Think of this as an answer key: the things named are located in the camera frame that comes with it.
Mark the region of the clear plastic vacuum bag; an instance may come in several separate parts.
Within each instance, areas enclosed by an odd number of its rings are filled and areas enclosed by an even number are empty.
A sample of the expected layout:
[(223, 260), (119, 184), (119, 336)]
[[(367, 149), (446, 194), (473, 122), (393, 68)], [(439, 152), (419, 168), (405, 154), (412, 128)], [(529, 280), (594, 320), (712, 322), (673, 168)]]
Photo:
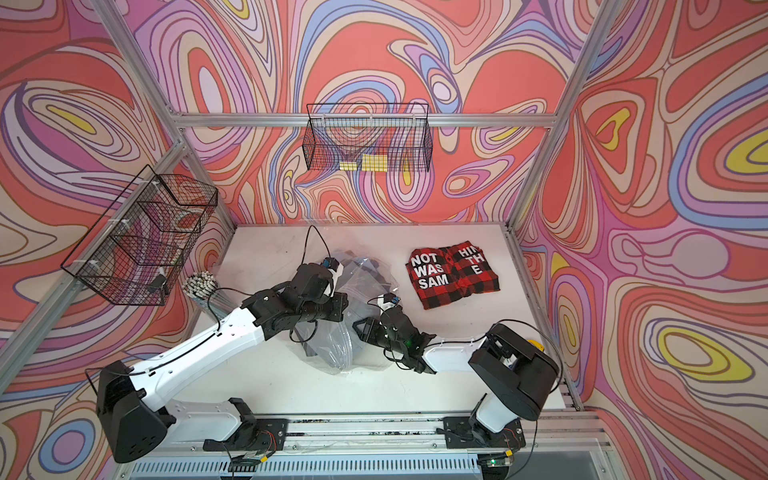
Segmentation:
[(333, 255), (344, 266), (337, 284), (337, 290), (349, 301), (343, 320), (298, 324), (289, 333), (288, 349), (300, 361), (329, 375), (386, 370), (391, 361), (385, 358), (384, 350), (361, 342), (352, 324), (367, 317), (378, 320), (382, 313), (378, 299), (386, 293), (400, 294), (392, 268), (376, 257), (352, 250), (335, 250)]

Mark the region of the red black plaid shirt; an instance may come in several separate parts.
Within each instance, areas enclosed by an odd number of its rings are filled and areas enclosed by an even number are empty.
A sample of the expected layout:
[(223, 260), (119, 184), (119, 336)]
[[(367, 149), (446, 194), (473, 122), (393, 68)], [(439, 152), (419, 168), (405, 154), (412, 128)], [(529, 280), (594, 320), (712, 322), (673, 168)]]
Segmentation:
[(425, 310), (500, 290), (499, 277), (483, 250), (469, 241), (448, 247), (415, 249), (405, 267)]

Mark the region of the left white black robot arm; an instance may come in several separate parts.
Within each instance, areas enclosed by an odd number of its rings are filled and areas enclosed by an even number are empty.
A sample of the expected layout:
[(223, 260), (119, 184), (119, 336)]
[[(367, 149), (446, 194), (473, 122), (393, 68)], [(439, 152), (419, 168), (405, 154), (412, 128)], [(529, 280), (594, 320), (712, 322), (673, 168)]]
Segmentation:
[(247, 403), (182, 402), (177, 395), (232, 357), (301, 323), (341, 322), (349, 302), (333, 257), (300, 265), (286, 282), (258, 291), (216, 324), (165, 353), (99, 372), (96, 413), (118, 464), (139, 460), (163, 444), (202, 443), (208, 451), (266, 457), (282, 449), (274, 424)]

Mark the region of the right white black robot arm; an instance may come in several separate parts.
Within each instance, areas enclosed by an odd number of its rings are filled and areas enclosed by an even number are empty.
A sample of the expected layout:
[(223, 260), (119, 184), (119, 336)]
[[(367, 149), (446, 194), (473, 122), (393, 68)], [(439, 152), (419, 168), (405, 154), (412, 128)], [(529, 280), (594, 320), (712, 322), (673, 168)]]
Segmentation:
[(418, 330), (399, 305), (352, 328), (363, 343), (379, 347), (387, 360), (417, 374), (470, 372), (485, 385), (469, 416), (475, 437), (504, 432), (516, 420), (537, 421), (561, 380), (562, 367), (535, 342), (502, 319), (476, 339), (446, 340)]

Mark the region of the yellow tape measure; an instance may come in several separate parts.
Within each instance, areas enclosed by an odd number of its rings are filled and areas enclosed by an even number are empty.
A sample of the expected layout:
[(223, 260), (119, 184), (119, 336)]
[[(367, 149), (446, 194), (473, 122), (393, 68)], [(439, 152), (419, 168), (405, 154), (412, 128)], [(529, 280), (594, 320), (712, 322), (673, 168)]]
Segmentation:
[(543, 346), (543, 344), (542, 344), (542, 343), (540, 343), (539, 341), (536, 341), (536, 340), (534, 340), (534, 339), (528, 339), (527, 341), (528, 341), (528, 343), (530, 343), (532, 346), (534, 346), (535, 348), (537, 348), (539, 351), (542, 351), (542, 352), (543, 352), (543, 351), (545, 350), (545, 347), (544, 347), (544, 346)]

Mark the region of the yellow sticky note pads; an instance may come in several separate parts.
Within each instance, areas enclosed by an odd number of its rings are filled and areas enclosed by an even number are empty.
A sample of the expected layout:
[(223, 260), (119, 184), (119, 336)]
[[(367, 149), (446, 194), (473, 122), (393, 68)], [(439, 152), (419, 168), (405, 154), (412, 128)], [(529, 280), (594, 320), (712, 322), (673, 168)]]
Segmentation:
[(388, 156), (383, 154), (362, 154), (355, 159), (340, 161), (338, 169), (350, 172), (388, 172)]

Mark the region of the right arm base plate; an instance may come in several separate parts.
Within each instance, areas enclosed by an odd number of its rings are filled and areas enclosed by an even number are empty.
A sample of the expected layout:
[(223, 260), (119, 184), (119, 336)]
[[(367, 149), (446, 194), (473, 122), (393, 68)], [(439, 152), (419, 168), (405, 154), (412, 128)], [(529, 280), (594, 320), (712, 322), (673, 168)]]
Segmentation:
[(443, 436), (448, 449), (504, 448), (516, 452), (526, 446), (519, 419), (507, 423), (499, 432), (494, 433), (473, 417), (444, 417), (436, 434)]

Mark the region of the aluminium frame rail front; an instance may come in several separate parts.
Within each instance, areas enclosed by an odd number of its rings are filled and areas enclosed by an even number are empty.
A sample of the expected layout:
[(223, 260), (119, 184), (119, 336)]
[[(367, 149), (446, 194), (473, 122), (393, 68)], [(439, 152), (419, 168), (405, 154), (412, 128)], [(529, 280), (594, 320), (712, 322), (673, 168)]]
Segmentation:
[(202, 443), (161, 447), (114, 479), (624, 479), (594, 414), (555, 410), (473, 446), (446, 413), (279, 415), (279, 449), (265, 462)]

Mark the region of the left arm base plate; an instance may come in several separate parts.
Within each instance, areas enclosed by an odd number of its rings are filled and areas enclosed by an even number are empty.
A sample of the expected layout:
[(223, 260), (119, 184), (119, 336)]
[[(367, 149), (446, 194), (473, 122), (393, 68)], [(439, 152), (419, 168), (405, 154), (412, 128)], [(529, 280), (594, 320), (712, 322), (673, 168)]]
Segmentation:
[(203, 450), (208, 452), (273, 453), (284, 448), (288, 420), (285, 418), (247, 419), (227, 439), (206, 439)]

